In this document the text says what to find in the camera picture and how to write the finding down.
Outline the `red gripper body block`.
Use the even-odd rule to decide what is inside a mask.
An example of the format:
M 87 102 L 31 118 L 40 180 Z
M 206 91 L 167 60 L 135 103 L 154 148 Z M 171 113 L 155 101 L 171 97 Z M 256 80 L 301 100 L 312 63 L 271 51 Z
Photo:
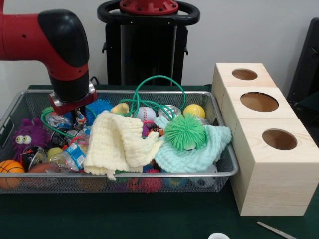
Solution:
M 93 93 L 89 93 L 84 99 L 76 101 L 76 102 L 63 102 L 56 97 L 54 92 L 49 94 L 49 101 L 52 104 L 54 111 L 58 115 L 63 115 L 72 110 L 78 109 L 82 106 L 86 106 L 96 101 L 96 99 L 97 99 L 96 91 L 94 91 Z

